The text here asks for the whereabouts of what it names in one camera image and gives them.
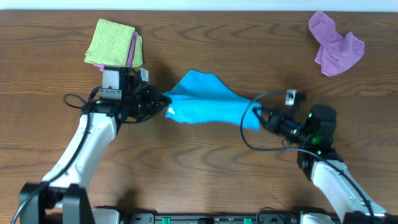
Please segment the blue microfiber cloth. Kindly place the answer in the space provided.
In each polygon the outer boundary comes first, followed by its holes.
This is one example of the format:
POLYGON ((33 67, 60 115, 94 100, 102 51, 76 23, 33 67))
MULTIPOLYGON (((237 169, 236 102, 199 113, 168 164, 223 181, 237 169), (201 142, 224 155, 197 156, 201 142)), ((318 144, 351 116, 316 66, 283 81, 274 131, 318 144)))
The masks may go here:
POLYGON ((172 100, 165 117, 178 123, 229 123, 260 130, 252 112, 260 104, 250 104, 251 100, 235 94, 213 73, 190 70, 164 95, 172 100))

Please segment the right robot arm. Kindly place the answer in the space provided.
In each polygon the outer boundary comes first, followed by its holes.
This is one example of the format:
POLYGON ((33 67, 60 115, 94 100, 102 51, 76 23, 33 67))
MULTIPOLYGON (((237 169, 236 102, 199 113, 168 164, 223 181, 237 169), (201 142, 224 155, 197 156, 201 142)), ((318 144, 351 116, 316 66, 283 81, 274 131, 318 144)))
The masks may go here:
POLYGON ((328 199, 341 223, 397 223, 397 215, 388 213, 359 186, 333 147, 335 109, 314 105, 305 124, 276 108, 252 111, 265 130, 297 145, 284 150, 297 152, 299 168, 328 199))

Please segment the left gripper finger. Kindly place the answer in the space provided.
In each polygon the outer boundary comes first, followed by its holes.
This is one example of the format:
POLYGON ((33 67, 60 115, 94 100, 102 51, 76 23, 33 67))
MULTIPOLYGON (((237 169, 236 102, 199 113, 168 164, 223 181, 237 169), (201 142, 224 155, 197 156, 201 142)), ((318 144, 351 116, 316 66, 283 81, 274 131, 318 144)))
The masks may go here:
POLYGON ((166 107, 168 106, 168 104, 163 104, 160 105, 158 107, 156 107, 156 109, 151 112, 147 117, 146 120, 150 120, 151 118, 153 118, 154 116, 156 116, 157 114, 159 114, 161 111, 163 111, 166 107))
POLYGON ((168 97, 167 95, 164 95, 163 93, 160 94, 160 103, 162 106, 168 106, 171 104, 172 99, 168 97))

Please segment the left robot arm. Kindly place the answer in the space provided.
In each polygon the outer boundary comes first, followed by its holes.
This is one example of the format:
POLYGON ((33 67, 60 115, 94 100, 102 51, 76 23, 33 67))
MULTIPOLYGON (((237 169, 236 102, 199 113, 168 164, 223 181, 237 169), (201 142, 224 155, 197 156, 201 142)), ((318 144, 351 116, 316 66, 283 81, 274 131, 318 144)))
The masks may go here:
POLYGON ((148 71, 104 67, 102 84, 81 101, 78 128, 65 152, 38 184, 26 183, 13 223, 128 223, 117 208, 92 208, 87 190, 98 164, 123 124, 139 124, 171 99, 147 82, 148 71))

